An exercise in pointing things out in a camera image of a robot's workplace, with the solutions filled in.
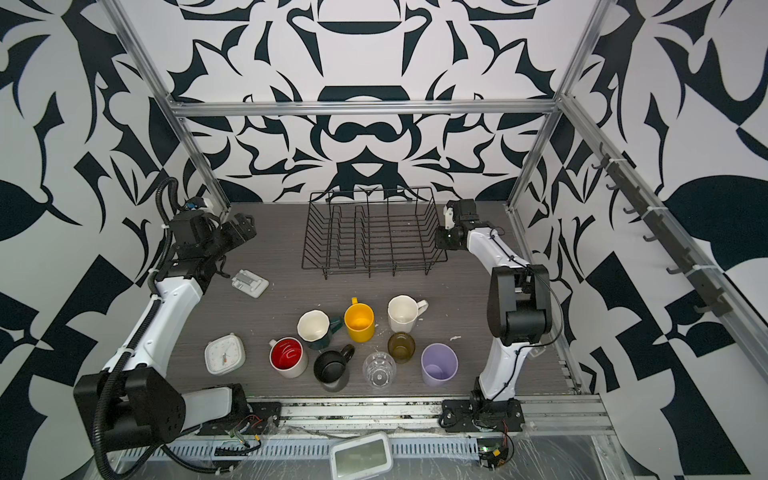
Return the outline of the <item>black wire dish rack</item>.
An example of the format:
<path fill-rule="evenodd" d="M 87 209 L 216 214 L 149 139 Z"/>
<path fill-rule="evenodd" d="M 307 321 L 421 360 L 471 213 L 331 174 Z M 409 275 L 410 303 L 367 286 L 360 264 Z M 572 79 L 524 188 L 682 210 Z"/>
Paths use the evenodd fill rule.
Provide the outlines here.
<path fill-rule="evenodd" d="M 327 278 L 406 271 L 428 274 L 448 260 L 430 187 L 315 191 L 308 201 L 301 267 Z"/>

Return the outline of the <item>dark green mug white inside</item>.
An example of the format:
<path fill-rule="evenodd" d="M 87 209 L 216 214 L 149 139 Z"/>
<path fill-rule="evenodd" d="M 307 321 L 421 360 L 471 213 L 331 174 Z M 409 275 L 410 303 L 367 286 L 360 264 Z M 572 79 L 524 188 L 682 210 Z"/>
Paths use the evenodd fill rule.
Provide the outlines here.
<path fill-rule="evenodd" d="M 343 326 L 341 317 L 329 317 L 321 310 L 304 313 L 297 323 L 297 333 L 312 350 L 324 350 L 331 344 L 332 336 Z"/>

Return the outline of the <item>white mug red inside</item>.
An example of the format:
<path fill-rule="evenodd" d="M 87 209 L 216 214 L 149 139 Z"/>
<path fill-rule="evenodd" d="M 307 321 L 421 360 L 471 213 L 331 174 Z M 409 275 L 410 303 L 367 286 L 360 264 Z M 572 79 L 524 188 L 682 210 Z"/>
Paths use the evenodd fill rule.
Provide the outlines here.
<path fill-rule="evenodd" d="M 286 379 L 300 377 L 308 367 L 308 355 L 302 343 L 294 337 L 269 341 L 269 363 Z"/>

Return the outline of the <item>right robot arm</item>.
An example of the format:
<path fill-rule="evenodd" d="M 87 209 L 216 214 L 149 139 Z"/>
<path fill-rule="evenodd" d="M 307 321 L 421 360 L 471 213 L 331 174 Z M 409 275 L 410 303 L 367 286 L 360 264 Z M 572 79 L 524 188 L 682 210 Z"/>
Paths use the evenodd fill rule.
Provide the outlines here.
<path fill-rule="evenodd" d="M 486 320 L 493 341 L 476 380 L 473 408 L 498 411 L 516 397 L 526 357 L 544 346 L 542 337 L 553 328 L 547 269 L 515 253 L 496 226 L 480 219 L 473 200 L 447 202 L 443 216 L 437 246 L 471 253 L 490 275 Z"/>

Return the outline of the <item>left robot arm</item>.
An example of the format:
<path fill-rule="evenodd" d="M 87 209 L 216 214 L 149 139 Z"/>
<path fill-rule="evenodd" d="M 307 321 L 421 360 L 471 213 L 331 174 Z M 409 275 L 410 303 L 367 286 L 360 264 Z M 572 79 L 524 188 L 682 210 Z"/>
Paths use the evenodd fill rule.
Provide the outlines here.
<path fill-rule="evenodd" d="M 155 204 L 164 232 L 148 271 L 149 303 L 126 341 L 96 374 L 84 375 L 74 399 L 104 479 L 128 479 L 159 450 L 205 426 L 234 426 L 251 412 L 239 383 L 182 394 L 167 380 L 171 353 L 227 254 L 256 235 L 253 218 L 228 221 L 203 198 L 178 200 L 178 181 L 162 180 Z"/>

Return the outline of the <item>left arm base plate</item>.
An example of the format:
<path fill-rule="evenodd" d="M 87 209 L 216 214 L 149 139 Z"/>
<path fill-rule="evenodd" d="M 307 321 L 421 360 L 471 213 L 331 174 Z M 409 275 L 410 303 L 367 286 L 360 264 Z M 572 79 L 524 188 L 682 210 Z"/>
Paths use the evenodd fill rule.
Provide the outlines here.
<path fill-rule="evenodd" d="M 236 430 L 243 436 L 261 435 L 277 428 L 281 421 L 282 404 L 277 401 L 250 402 L 249 409 L 242 414 L 214 423 L 204 424 L 198 435 L 228 435 Z"/>

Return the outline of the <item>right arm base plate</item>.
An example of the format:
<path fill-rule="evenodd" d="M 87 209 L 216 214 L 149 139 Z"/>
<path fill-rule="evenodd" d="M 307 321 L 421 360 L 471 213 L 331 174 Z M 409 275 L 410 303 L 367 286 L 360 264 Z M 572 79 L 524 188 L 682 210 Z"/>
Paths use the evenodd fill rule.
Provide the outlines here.
<path fill-rule="evenodd" d="M 438 416 L 439 427 L 449 433 L 521 432 L 524 423 L 522 407 L 516 399 L 501 402 L 443 400 Z"/>

